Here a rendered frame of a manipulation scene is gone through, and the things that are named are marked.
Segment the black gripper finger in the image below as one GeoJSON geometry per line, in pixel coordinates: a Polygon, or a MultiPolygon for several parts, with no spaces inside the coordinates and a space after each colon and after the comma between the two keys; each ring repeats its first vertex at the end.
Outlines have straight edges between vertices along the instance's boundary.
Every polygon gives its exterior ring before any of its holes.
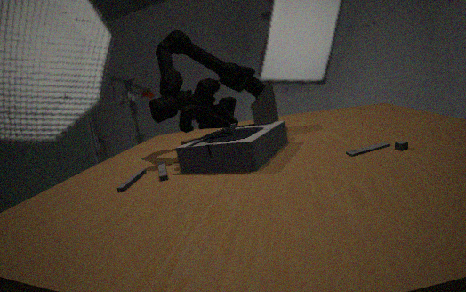
{"type": "Polygon", "coordinates": [[[228,104],[226,102],[220,103],[218,115],[229,121],[231,124],[236,124],[236,126],[238,125],[236,118],[228,111],[228,104]]]}
{"type": "Polygon", "coordinates": [[[201,109],[199,129],[206,128],[230,128],[231,123],[226,119],[215,114],[210,106],[205,106],[201,109]]]}

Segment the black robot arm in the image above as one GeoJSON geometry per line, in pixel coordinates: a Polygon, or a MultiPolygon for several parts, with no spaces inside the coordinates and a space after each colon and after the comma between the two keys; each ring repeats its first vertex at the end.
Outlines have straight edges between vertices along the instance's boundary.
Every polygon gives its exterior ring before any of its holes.
{"type": "Polygon", "coordinates": [[[188,35],[176,29],[160,42],[156,49],[158,66],[161,73],[160,97],[149,103],[152,118],[157,123],[172,118],[183,107],[189,97],[197,106],[201,106],[203,100],[212,99],[220,87],[220,83],[228,88],[243,92],[245,89],[256,98],[261,94],[266,85],[253,75],[255,70],[220,60],[211,53],[192,44],[188,35]],[[185,54],[206,66],[220,77],[220,82],[211,78],[198,82],[195,93],[192,90],[180,91],[183,79],[181,73],[173,66],[172,54],[185,54]],[[190,96],[191,95],[191,96],[190,96]]]}

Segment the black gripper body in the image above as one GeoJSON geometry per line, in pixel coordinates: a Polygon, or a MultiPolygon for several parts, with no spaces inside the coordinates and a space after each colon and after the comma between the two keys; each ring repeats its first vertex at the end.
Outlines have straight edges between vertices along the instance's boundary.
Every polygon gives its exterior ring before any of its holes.
{"type": "Polygon", "coordinates": [[[226,102],[228,104],[228,111],[234,116],[236,101],[237,100],[233,97],[226,97],[220,99],[219,104],[213,105],[213,100],[210,99],[203,100],[201,102],[201,106],[197,106],[193,101],[191,101],[191,98],[188,97],[181,108],[179,124],[180,130],[185,133],[194,131],[194,126],[192,126],[191,123],[193,120],[200,123],[201,109],[205,106],[210,106],[212,111],[218,115],[220,103],[226,102]]]}

